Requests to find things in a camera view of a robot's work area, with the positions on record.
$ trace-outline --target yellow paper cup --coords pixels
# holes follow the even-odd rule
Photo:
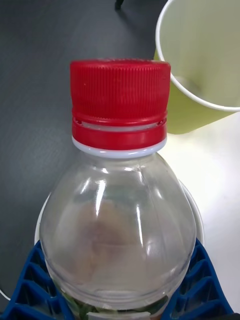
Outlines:
[[[184,134],[240,111],[240,0],[168,0],[156,60],[171,64],[168,132]]]

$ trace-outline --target gray table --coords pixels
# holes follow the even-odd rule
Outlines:
[[[165,0],[0,0],[0,288],[12,295],[40,209],[74,160],[69,63],[151,59]],[[7,301],[0,296],[0,311]]]

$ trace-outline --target red bottle cap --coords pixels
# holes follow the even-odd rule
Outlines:
[[[163,141],[170,73],[166,62],[72,62],[73,138],[104,150],[135,150]]]

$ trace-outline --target plastic bottle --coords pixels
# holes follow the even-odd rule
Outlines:
[[[43,212],[49,274],[81,320],[156,317],[196,241],[184,191],[156,153],[167,140],[170,65],[75,61],[70,79],[79,157]]]

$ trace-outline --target blue plastic grid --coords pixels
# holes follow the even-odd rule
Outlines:
[[[209,256],[197,240],[187,274],[161,320],[202,320],[233,313]],[[2,320],[74,320],[49,276],[41,245],[29,254]]]

